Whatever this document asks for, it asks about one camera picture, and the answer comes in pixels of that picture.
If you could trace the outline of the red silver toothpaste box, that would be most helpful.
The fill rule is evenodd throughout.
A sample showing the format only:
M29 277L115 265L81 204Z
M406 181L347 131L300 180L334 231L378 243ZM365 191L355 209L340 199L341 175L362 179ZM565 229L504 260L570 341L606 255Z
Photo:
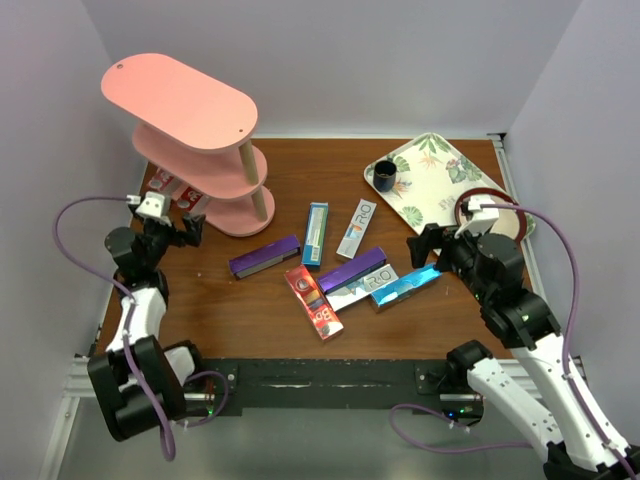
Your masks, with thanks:
M205 211L207 204L210 201L210 197L203 194L201 191L186 187L177 197L176 205L184 213L191 215L199 215Z

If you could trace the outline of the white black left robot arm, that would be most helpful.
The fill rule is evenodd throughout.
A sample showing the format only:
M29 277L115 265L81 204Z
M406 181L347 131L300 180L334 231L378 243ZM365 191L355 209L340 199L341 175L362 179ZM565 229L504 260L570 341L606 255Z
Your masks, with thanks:
M107 428L117 441L186 415L185 392L200 390L207 368L190 341L167 348L158 341L169 306L168 280L159 268L171 246L198 247L206 216L185 214L179 229L164 218L137 217L142 230L118 227L105 238L116 271L122 315L103 354L88 362L88 375Z

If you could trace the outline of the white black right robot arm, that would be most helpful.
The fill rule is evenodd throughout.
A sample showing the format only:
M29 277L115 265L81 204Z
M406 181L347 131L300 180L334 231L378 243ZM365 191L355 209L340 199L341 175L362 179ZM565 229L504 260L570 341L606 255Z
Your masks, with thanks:
M457 234L427 225L408 238L413 267L454 273L474 296L487 329L508 349L537 388L531 395L480 342L447 355L445 379L459 393L473 389L496 406L543 463L548 479L632 479L639 448L603 414L576 366L550 307L524 284L524 258L511 238L495 233Z

